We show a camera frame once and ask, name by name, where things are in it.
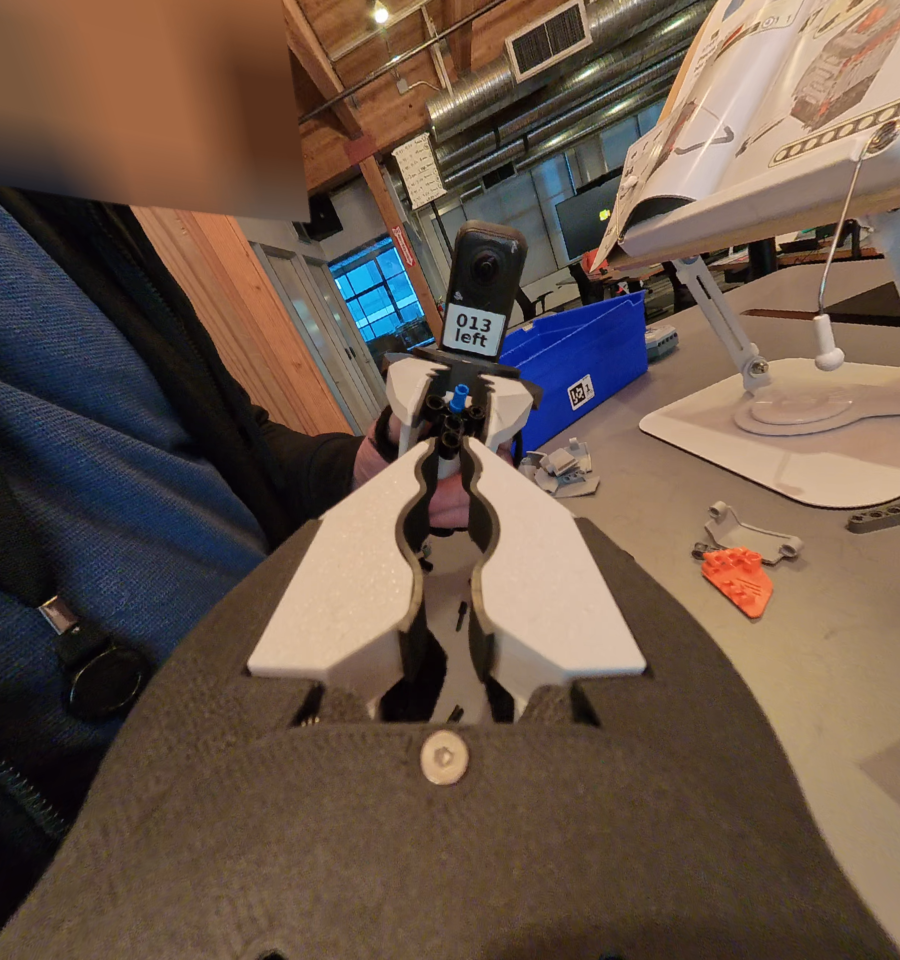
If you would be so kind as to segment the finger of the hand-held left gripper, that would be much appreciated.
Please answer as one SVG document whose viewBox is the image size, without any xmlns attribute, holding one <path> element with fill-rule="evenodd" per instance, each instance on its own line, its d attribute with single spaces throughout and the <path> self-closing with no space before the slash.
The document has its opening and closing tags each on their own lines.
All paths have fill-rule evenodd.
<svg viewBox="0 0 900 960">
<path fill-rule="evenodd" d="M 487 375 L 489 412 L 485 423 L 486 446 L 498 450 L 511 444 L 526 425 L 532 409 L 532 394 L 519 379 Z"/>
<path fill-rule="evenodd" d="M 400 425 L 398 455 L 406 454 L 419 441 L 424 431 L 424 401 L 432 380 L 448 370 L 445 364 L 421 358 L 402 358 L 388 368 L 386 397 Z"/>
</svg>

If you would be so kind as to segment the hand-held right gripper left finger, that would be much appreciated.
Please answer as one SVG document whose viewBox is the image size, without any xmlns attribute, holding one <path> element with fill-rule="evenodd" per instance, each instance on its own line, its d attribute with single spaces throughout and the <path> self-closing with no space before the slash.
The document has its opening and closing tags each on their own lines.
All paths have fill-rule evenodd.
<svg viewBox="0 0 900 960">
<path fill-rule="evenodd" d="M 251 676 L 346 688 L 377 716 L 427 645 L 418 555 L 435 483 L 430 438 L 324 513 L 248 659 Z"/>
</svg>

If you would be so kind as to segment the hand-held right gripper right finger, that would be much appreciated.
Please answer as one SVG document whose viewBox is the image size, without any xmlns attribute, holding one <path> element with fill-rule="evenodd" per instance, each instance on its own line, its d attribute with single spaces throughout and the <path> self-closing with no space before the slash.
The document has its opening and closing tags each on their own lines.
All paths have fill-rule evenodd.
<svg viewBox="0 0 900 960">
<path fill-rule="evenodd" d="M 535 690 L 647 669 L 576 518 L 473 438 L 460 452 L 468 532 L 469 648 L 495 721 Z"/>
</svg>

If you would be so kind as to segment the small black angled beam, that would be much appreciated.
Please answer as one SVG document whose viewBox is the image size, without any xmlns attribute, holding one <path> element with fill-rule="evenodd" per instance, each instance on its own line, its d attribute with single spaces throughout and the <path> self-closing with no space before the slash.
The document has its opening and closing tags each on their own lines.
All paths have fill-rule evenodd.
<svg viewBox="0 0 900 960">
<path fill-rule="evenodd" d="M 466 409 L 462 414 L 451 414 L 448 402 L 454 388 L 449 398 L 441 393 L 428 394 L 423 406 L 424 421 L 430 426 L 428 435 L 436 439 L 436 451 L 443 464 L 456 460 L 464 437 L 482 435 L 488 410 L 483 394 L 473 393 L 469 387 Z"/>
</svg>

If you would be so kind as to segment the blue plastic bin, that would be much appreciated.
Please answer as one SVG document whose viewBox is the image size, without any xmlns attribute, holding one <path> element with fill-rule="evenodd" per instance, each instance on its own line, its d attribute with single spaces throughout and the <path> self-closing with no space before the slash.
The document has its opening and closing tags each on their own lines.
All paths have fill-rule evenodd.
<svg viewBox="0 0 900 960">
<path fill-rule="evenodd" d="M 645 294 L 620 295 L 538 318 L 504 340 L 501 362 L 540 386 L 523 428 L 537 450 L 648 370 Z"/>
</svg>

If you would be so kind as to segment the person's left forearm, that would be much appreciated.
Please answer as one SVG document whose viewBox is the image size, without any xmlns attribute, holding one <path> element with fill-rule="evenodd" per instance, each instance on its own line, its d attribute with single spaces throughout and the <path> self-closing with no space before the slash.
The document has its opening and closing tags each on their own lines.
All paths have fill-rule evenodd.
<svg viewBox="0 0 900 960">
<path fill-rule="evenodd" d="M 283 483 L 279 496 L 288 510 L 291 530 L 320 517 L 350 494 L 363 437 L 308 436 L 271 420 L 260 406 L 251 409 Z"/>
</svg>

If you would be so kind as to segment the person's left hand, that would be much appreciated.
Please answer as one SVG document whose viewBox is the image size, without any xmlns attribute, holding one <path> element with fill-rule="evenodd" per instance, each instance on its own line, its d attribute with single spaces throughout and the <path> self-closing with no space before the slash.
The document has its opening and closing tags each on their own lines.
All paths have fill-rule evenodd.
<svg viewBox="0 0 900 960">
<path fill-rule="evenodd" d="M 353 466 L 351 492 L 374 479 L 389 465 L 390 461 L 377 449 L 374 437 L 363 437 Z M 439 480 L 429 505 L 432 534 L 449 536 L 456 531 L 465 530 L 469 524 L 469 511 L 470 498 L 464 489 L 461 475 L 455 474 Z"/>
</svg>

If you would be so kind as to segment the blue window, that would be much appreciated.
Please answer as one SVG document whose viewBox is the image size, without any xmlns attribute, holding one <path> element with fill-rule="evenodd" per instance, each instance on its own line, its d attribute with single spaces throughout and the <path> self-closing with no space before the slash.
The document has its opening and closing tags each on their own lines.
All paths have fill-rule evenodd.
<svg viewBox="0 0 900 960">
<path fill-rule="evenodd" d="M 329 269 L 367 344 L 424 318 L 406 267 L 389 236 L 336 258 Z"/>
</svg>

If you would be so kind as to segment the black monitor screen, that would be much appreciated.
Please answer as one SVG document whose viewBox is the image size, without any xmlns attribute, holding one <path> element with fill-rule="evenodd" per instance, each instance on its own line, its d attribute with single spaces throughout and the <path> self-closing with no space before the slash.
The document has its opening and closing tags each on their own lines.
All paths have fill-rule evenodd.
<svg viewBox="0 0 900 960">
<path fill-rule="evenodd" d="M 576 195 L 555 207 L 569 261 L 581 258 L 600 246 L 606 231 L 623 174 L 612 170 L 582 186 Z"/>
</svg>

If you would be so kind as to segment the grey curved panel piece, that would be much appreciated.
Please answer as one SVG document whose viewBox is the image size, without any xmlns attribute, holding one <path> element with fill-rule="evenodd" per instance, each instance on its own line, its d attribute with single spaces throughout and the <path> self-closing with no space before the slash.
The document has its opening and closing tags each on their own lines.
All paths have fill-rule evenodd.
<svg viewBox="0 0 900 960">
<path fill-rule="evenodd" d="M 739 519 L 732 507 L 723 501 L 713 504 L 704 524 L 714 546 L 721 549 L 741 548 L 762 557 L 767 567 L 783 560 L 795 560 L 804 550 L 803 541 L 793 535 L 762 529 Z"/>
</svg>

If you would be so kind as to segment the black jacket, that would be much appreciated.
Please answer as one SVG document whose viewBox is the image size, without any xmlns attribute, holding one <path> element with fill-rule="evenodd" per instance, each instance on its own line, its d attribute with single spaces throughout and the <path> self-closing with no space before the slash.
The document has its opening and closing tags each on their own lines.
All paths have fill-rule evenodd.
<svg viewBox="0 0 900 960">
<path fill-rule="evenodd" d="M 269 547 L 256 569 L 296 530 L 291 530 L 288 510 L 279 496 L 283 483 L 253 419 L 253 404 L 223 366 L 188 298 L 132 211 L 121 204 L 5 186 L 0 186 L 0 206 L 130 343 L 197 450 L 250 510 Z M 54 596 L 67 603 L 1 466 L 0 592 L 36 611 Z M 153 666 L 129 641 L 71 609 L 108 634 L 111 643 L 137 652 L 152 667 L 161 665 Z M 59 641 L 53 634 L 52 630 L 52 647 L 64 676 L 65 712 L 81 723 L 120 723 L 118 719 L 96 724 L 80 721 L 65 709 L 66 689 L 76 668 L 62 665 Z M 39 819 L 48 814 L 51 820 L 70 820 L 79 805 L 62 809 L 54 805 L 0 758 L 0 868 L 13 856 L 41 858 L 45 850 L 52 850 L 57 831 L 39 824 Z"/>
</svg>

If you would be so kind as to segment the white ceiling vent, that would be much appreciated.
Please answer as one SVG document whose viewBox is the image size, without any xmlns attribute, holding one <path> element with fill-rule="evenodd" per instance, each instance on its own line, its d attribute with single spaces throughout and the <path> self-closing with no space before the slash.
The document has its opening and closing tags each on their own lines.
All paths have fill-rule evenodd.
<svg viewBox="0 0 900 960">
<path fill-rule="evenodd" d="M 514 81 L 520 84 L 591 44 L 586 4 L 570 1 L 507 37 L 504 49 Z"/>
</svg>

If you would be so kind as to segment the wall calendar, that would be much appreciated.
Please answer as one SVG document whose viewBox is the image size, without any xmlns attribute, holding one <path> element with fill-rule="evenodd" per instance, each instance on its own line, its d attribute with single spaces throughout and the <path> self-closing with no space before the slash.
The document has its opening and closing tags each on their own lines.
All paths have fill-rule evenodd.
<svg viewBox="0 0 900 960">
<path fill-rule="evenodd" d="M 446 195 L 428 132 L 424 131 L 395 148 L 392 157 L 398 166 L 412 210 L 419 210 Z"/>
</svg>

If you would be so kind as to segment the wooden post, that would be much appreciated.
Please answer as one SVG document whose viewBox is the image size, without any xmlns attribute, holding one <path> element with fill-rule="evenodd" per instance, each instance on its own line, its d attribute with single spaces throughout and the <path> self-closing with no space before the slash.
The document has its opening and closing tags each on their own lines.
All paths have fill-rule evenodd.
<svg viewBox="0 0 900 960">
<path fill-rule="evenodd" d="M 381 162 L 381 146 L 374 130 L 365 126 L 354 96 L 344 97 L 336 67 L 313 30 L 299 2 L 284 1 L 286 36 L 294 78 L 302 81 L 302 93 L 315 94 L 314 103 L 304 102 L 298 123 L 304 157 L 304 174 L 311 194 L 337 186 L 359 172 L 368 187 L 397 253 L 405 266 L 413 292 L 433 334 L 442 318 L 404 224 L 404 214 L 394 198 Z"/>
</svg>

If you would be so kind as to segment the silver air duct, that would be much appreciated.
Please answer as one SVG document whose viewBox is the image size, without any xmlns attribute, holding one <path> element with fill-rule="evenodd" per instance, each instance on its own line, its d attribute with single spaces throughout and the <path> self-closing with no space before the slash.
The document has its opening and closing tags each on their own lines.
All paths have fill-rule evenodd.
<svg viewBox="0 0 900 960">
<path fill-rule="evenodd" d="M 446 189 L 475 181 L 519 160 L 550 138 L 629 96 L 672 76 L 707 17 L 712 2 L 671 10 L 647 29 L 578 66 L 560 65 L 545 82 L 497 96 L 499 70 L 484 71 L 459 102 L 428 102 L 437 169 Z"/>
</svg>

